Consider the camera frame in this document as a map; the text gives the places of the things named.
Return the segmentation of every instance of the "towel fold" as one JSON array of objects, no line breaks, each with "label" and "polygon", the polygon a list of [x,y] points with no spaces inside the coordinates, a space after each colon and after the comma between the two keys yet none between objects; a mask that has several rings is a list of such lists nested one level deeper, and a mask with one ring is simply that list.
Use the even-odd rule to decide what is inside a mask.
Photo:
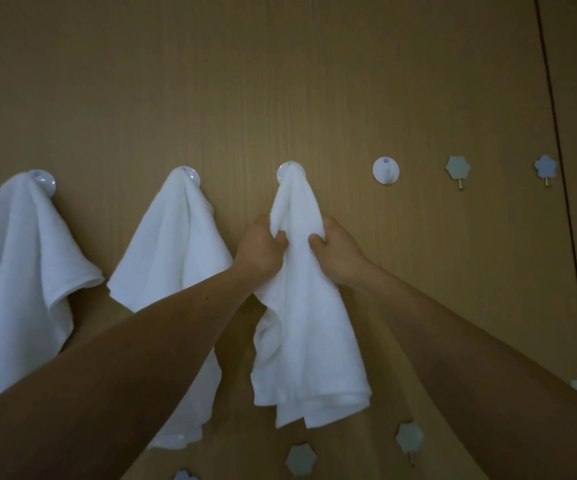
[{"label": "towel fold", "polygon": [[60,352],[66,297],[103,280],[29,174],[0,187],[0,393]]},{"label": "towel fold", "polygon": [[[137,312],[232,264],[215,225],[211,204],[184,169],[176,168],[142,218],[108,287],[113,299]],[[211,419],[221,376],[212,349],[186,395],[149,447],[181,449],[201,440],[202,425]]]},{"label": "towel fold", "polygon": [[280,230],[289,243],[284,265],[255,293],[268,307],[253,339],[255,404],[277,406],[277,428],[300,418],[315,428],[366,408],[371,390],[340,292],[308,245],[312,233],[324,237],[324,225],[297,165],[271,209],[271,233]]}]

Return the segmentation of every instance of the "forearm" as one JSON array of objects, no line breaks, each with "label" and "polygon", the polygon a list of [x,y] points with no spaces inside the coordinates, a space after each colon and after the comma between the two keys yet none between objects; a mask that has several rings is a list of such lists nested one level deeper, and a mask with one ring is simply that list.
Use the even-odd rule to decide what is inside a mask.
[{"label": "forearm", "polygon": [[[144,308],[0,395],[0,479],[119,478],[259,284],[232,267]],[[41,434],[29,435],[34,430]]]},{"label": "forearm", "polygon": [[355,286],[384,305],[428,394],[491,480],[577,478],[577,391],[377,266]]}]

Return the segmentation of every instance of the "circular white hook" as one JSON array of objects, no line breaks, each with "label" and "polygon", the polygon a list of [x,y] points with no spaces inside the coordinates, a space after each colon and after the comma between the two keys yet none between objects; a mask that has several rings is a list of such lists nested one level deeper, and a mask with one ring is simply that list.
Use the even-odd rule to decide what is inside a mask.
[{"label": "circular white hook", "polygon": [[378,158],[373,163],[373,177],[382,185],[393,184],[400,178],[400,166],[392,158]]},{"label": "circular white hook", "polygon": [[52,174],[45,170],[31,170],[29,173],[49,198],[55,195],[55,190],[58,185]]},{"label": "circular white hook", "polygon": [[291,165],[295,165],[297,168],[299,168],[302,171],[302,174],[306,177],[306,171],[304,171],[304,168],[297,162],[284,162],[282,165],[280,165],[280,167],[278,168],[278,182],[281,184],[282,183],[282,177],[284,176],[284,174],[286,173],[286,170],[289,166]]},{"label": "circular white hook", "polygon": [[190,166],[182,166],[182,168],[184,168],[186,175],[191,177],[191,182],[197,185],[197,188],[200,188],[202,181],[200,180],[200,174],[195,171],[195,168],[191,168]]}]

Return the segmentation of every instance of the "towel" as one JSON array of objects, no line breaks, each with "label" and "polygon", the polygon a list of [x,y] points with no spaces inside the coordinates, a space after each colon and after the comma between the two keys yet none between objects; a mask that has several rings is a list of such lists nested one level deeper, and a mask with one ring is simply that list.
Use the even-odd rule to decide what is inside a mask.
[{"label": "towel", "polygon": [[67,296],[102,280],[29,174],[0,187],[0,393],[60,352]]},{"label": "towel", "polygon": [[[213,208],[183,168],[176,168],[142,218],[108,282],[111,298],[132,312],[193,286],[233,264]],[[212,349],[173,415],[149,447],[181,449],[202,439],[222,372]]]},{"label": "towel", "polygon": [[284,230],[284,265],[255,292],[268,307],[253,342],[257,406],[277,406],[276,427],[304,418],[324,426],[369,405],[359,347],[337,286],[321,271],[308,236],[324,224],[303,171],[289,165],[271,209],[271,233]]}]

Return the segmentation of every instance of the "person's right arm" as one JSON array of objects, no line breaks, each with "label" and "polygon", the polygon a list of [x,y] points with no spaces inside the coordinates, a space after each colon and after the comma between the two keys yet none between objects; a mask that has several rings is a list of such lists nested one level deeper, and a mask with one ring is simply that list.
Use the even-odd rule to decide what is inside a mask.
[{"label": "person's right arm", "polygon": [[491,480],[577,479],[577,391],[366,259],[324,218],[324,273],[377,299],[428,395]]}]

